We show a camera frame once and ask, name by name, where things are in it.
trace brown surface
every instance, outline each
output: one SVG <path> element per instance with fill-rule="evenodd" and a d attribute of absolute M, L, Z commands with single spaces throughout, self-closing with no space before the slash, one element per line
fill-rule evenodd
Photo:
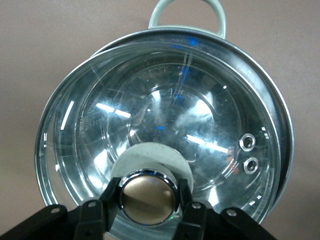
<path fill-rule="evenodd" d="M 0 0 L 0 234 L 44 204 L 34 171 L 41 113 L 59 82 L 97 49 L 146 29 L 157 0 Z M 295 157 L 263 226 L 279 240 L 320 239 L 320 1 L 222 0 L 226 39 L 271 75 L 291 113 Z M 163 24 L 214 30 L 199 0 L 177 0 Z"/>

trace pot handle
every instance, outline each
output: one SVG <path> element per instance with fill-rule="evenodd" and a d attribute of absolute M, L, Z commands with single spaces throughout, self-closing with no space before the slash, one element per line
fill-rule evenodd
<path fill-rule="evenodd" d="M 198 30 L 201 32 L 205 32 L 211 35 L 215 35 L 218 36 L 222 39 L 226 38 L 226 15 L 224 12 L 224 9 L 222 8 L 221 3 L 218 0 L 203 0 L 204 2 L 206 2 L 207 4 L 210 5 L 210 7 L 214 10 L 217 18 L 218 18 L 218 22 L 219 22 L 219 28 L 218 28 L 218 32 L 211 32 L 208 30 L 204 30 L 201 28 L 197 28 L 197 27 L 193 27 L 193 26 L 184 26 L 184 25 L 162 25 L 162 26 L 158 26 L 158 22 L 159 22 L 159 18 L 163 12 L 163 10 L 170 4 L 172 3 L 174 0 L 160 0 L 157 5 L 155 6 L 153 13 L 151 15 L 150 18 L 150 22 L 149 22 L 149 29 L 153 29 L 153 28 L 184 28 L 184 29 L 191 29 L 191 30 Z"/>

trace beige background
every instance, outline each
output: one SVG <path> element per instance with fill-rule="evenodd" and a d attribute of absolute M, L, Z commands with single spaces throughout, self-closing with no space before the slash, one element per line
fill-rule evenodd
<path fill-rule="evenodd" d="M 97 49 L 146 29 L 157 0 L 0 0 L 0 234 L 44 207 L 34 143 L 59 82 Z M 320 239 L 320 1 L 221 0 L 226 39 L 271 75 L 291 113 L 295 157 L 263 226 L 279 240 Z M 215 30 L 200 0 L 177 0 L 162 24 Z"/>

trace transparent glass lid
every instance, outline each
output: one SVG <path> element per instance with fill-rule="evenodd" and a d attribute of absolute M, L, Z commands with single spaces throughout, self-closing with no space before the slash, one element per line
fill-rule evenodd
<path fill-rule="evenodd" d="M 118 157 L 146 142 L 181 153 L 192 171 L 193 197 L 218 213 L 238 207 L 261 222 L 274 202 L 279 142 L 254 88 L 203 51 L 142 42 L 93 56 L 51 96 L 36 143 L 45 203 L 72 209 L 99 197 Z M 158 226 L 137 227 L 120 212 L 110 234 L 171 239 L 179 220 L 177 214 Z"/>

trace light green handle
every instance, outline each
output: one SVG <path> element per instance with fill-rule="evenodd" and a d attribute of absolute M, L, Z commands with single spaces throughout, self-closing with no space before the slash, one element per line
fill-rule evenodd
<path fill-rule="evenodd" d="M 158 2 L 158 4 L 155 6 L 153 13 L 151 15 L 151 18 L 150 18 L 149 27 L 148 27 L 149 29 L 153 29 L 153 28 L 184 28 L 184 29 L 192 29 L 192 30 L 202 31 L 202 32 L 205 32 L 208 34 L 218 36 L 222 39 L 226 38 L 226 30 L 227 30 L 226 15 L 225 15 L 224 9 L 222 8 L 222 6 L 218 0 L 203 0 L 204 2 L 206 2 L 207 4 L 209 4 L 211 6 L 211 8 L 214 10 L 214 12 L 218 18 L 218 23 L 219 23 L 218 32 L 211 32 L 208 30 L 204 30 L 202 28 L 197 28 L 197 27 L 193 27 L 193 26 L 184 26 L 184 25 L 158 26 L 159 18 L 161 16 L 163 10 L 173 1 L 174 0 L 160 0 Z"/>

